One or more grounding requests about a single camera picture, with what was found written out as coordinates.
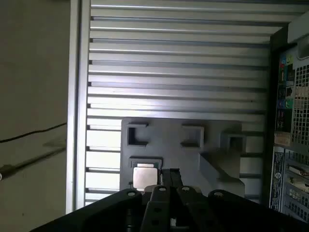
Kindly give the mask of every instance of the metal slats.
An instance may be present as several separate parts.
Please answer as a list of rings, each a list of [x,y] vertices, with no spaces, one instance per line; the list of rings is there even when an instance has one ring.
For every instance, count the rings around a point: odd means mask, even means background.
[[[91,30],[101,31],[145,31],[164,33],[192,33],[192,34],[224,34],[224,35],[271,35],[280,27],[263,26],[234,26],[212,25],[174,22],[118,22],[118,21],[91,21]]]
[[[255,79],[267,77],[267,71],[265,70],[242,70],[231,69],[226,66],[218,68],[217,66],[210,68],[201,67],[162,67],[161,64],[157,64],[157,67],[151,66],[136,66],[132,63],[131,66],[119,66],[119,65],[89,65],[89,72],[100,74],[122,74],[122,75],[161,75],[161,76],[184,76],[184,77],[202,77],[202,78],[235,78],[235,79]]]
[[[168,18],[168,19],[198,19],[223,21],[249,21],[249,22],[291,22],[295,15],[279,14],[237,14],[220,12],[183,12],[183,11],[153,11],[153,10],[114,10],[92,9],[92,16],[97,17],[139,17],[139,18]]]
[[[308,9],[304,5],[283,4],[254,4],[254,3],[227,3],[227,2],[199,2],[169,0],[92,0],[91,7],[104,9],[141,9],[141,10],[175,10],[175,11],[202,11],[218,13],[269,13],[269,14],[302,14]]]
[[[237,44],[267,44],[269,36],[244,36],[244,35],[211,35],[211,34],[181,34],[158,32],[119,32],[119,31],[90,31],[91,39],[107,40],[155,40],[155,41],[188,41],[188,42],[213,42]]]
[[[309,6],[82,0],[80,10],[73,208],[118,191],[124,117],[240,121],[240,174],[258,196],[269,37]]]

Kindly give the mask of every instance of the beige wall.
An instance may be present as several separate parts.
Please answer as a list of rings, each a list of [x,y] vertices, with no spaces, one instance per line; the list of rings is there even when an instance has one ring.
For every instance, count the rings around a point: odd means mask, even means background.
[[[0,140],[67,120],[69,0],[0,1]],[[66,128],[0,144],[0,166],[50,148]],[[29,231],[65,213],[62,153],[0,182],[0,231]]]

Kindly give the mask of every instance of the vertical metal strip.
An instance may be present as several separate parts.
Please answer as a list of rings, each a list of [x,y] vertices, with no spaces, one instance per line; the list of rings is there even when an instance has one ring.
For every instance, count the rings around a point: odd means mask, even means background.
[[[79,53],[79,0],[70,3],[70,54],[67,132],[66,214],[75,210],[76,99]]]
[[[80,23],[80,57],[79,57],[79,98],[77,112],[77,152],[76,152],[76,209],[84,207],[85,202],[85,164],[86,164],[86,117],[87,117],[87,83],[90,29],[90,0],[82,0]]]

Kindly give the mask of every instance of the screw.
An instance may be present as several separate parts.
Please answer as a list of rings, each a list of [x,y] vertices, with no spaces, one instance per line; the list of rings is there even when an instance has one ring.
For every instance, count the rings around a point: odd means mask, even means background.
[[[221,193],[221,192],[215,192],[214,195],[216,197],[223,197],[223,193]]]
[[[127,195],[128,195],[129,197],[132,197],[132,196],[135,195],[135,192],[128,192]]]

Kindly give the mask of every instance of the black cable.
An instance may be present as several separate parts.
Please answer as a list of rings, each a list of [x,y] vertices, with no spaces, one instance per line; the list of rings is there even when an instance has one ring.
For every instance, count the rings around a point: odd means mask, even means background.
[[[44,130],[34,130],[34,131],[31,131],[31,132],[28,132],[28,133],[25,133],[25,134],[21,134],[19,136],[13,137],[13,138],[3,139],[3,140],[0,140],[0,144],[7,143],[7,142],[10,142],[10,141],[13,141],[13,140],[16,140],[16,139],[20,139],[20,138],[26,137],[26,136],[31,135],[31,134],[48,132],[48,131],[51,131],[51,130],[56,129],[58,127],[62,127],[64,125],[66,125],[66,124],[67,123],[64,122],[64,123],[61,123],[59,125],[56,125],[56,126],[44,129]]]

